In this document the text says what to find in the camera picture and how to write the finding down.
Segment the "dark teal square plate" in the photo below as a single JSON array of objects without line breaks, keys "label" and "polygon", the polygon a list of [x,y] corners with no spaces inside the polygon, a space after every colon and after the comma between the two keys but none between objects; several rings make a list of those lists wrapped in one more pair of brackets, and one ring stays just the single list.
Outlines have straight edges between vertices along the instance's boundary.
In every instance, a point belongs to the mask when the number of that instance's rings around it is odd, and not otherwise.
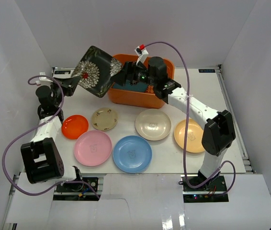
[{"label": "dark teal square plate", "polygon": [[125,86],[120,86],[119,84],[115,83],[112,86],[112,88],[118,89],[118,90],[133,91],[133,92],[145,92],[146,89],[148,88],[148,85],[141,82],[137,84],[130,84],[126,82]]}]

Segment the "black floral square plate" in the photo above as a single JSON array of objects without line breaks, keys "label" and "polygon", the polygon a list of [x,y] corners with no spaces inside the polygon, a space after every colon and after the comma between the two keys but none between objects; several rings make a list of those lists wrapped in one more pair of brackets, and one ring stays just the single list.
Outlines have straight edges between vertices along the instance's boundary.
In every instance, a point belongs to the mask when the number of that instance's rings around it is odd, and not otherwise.
[{"label": "black floral square plate", "polygon": [[122,67],[122,63],[116,58],[96,46],[90,46],[74,68],[71,77],[79,78],[79,86],[102,98],[113,85],[111,77]]}]

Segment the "orange glossy plate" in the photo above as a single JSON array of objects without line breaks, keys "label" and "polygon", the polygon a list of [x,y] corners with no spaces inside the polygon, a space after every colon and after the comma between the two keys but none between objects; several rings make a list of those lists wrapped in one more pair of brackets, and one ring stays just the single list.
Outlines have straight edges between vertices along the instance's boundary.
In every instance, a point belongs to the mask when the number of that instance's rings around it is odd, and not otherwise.
[{"label": "orange glossy plate", "polygon": [[89,129],[88,120],[82,115],[72,115],[64,120],[61,132],[68,139],[78,139]]}]

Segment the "beige floral small plate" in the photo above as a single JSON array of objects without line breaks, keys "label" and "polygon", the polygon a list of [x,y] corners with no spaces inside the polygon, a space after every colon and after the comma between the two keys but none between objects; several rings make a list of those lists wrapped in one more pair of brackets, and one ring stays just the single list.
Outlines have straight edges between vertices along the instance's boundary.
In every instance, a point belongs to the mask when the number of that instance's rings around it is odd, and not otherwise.
[{"label": "beige floral small plate", "polygon": [[91,123],[99,131],[108,131],[117,125],[118,113],[112,108],[100,108],[92,114]]}]

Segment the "cream bear plate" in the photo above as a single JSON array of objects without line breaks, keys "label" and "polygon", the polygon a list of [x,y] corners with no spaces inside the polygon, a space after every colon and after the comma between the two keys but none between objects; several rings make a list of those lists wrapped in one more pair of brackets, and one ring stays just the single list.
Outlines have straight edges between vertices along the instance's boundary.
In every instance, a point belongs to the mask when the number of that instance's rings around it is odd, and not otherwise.
[{"label": "cream bear plate", "polygon": [[171,120],[166,113],[159,109],[147,109],[137,116],[135,128],[144,139],[159,141],[169,135]]}]

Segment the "pink bear plate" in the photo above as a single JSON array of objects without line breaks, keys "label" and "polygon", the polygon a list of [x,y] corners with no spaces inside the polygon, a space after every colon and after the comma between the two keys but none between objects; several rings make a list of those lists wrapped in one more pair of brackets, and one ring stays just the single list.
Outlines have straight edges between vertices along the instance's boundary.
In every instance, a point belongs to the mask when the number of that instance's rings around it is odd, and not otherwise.
[{"label": "pink bear plate", "polygon": [[95,167],[108,160],[112,152],[110,137],[98,130],[88,131],[82,134],[74,146],[76,160],[89,167]]}]

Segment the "blue bear plate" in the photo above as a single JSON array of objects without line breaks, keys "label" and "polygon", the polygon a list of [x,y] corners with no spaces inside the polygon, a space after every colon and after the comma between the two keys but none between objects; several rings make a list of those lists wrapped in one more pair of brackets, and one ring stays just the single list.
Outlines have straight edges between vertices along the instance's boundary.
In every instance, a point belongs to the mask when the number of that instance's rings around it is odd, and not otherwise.
[{"label": "blue bear plate", "polygon": [[126,136],[113,148],[113,161],[118,169],[125,173],[145,171],[153,157],[150,144],[139,136]]}]

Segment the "yellow bear plate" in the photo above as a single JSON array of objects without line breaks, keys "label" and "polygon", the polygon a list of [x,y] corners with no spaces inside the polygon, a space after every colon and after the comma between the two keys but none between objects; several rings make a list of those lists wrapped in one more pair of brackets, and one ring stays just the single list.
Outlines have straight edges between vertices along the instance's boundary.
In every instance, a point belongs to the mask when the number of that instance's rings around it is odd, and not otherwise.
[{"label": "yellow bear plate", "polygon": [[[174,139],[179,147],[184,147],[186,120],[181,120],[174,129]],[[187,132],[187,149],[189,153],[204,152],[202,145],[203,129],[193,119],[189,119]]]}]

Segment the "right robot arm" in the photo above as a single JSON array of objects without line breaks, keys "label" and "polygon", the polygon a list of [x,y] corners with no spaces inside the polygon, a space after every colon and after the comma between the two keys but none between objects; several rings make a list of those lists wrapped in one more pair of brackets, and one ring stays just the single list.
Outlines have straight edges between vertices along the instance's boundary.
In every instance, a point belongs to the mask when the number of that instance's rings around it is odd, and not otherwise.
[{"label": "right robot arm", "polygon": [[193,118],[203,129],[202,145],[204,160],[198,171],[198,185],[192,185],[185,180],[192,189],[201,188],[210,191],[216,185],[216,178],[224,163],[224,154],[236,138],[233,117],[227,110],[219,112],[191,96],[189,92],[175,80],[170,79],[167,65],[160,57],[152,57],[145,67],[141,62],[126,62],[120,70],[110,74],[111,81],[124,86],[126,81],[142,82],[153,86],[154,94],[165,103],[178,108]]}]

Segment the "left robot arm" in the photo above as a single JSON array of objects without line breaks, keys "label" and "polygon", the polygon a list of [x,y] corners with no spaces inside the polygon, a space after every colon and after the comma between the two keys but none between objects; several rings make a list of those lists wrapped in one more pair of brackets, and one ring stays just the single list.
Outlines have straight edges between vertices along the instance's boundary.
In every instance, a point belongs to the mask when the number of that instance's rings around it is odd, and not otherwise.
[{"label": "left robot arm", "polygon": [[74,94],[79,81],[80,77],[54,78],[50,86],[39,86],[35,91],[40,103],[37,109],[40,127],[29,143],[21,145],[25,171],[32,184],[62,179],[67,180],[67,186],[72,191],[79,191],[83,187],[79,169],[76,166],[65,169],[55,144],[64,121],[61,103],[65,96]]}]

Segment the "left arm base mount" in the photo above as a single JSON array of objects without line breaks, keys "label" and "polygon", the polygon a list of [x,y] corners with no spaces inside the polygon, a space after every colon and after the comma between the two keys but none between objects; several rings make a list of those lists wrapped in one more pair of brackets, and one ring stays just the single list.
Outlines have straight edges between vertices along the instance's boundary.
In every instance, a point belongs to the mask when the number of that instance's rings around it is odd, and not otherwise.
[{"label": "left arm base mount", "polygon": [[[98,177],[83,177],[82,180],[88,183],[95,192],[98,191],[99,178]],[[87,184],[77,183],[77,184],[67,184],[59,185],[55,189],[58,193],[72,193],[72,192],[92,192]]]}]

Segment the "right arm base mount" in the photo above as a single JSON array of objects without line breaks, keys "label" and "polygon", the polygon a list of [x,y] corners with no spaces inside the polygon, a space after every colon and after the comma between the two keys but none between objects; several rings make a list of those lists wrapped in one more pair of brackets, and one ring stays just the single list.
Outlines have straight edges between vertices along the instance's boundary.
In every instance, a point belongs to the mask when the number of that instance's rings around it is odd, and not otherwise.
[{"label": "right arm base mount", "polygon": [[218,176],[209,184],[199,188],[191,188],[182,176],[179,185],[182,186],[183,201],[187,203],[225,203],[229,202],[228,194],[223,193],[227,190],[224,176]]}]

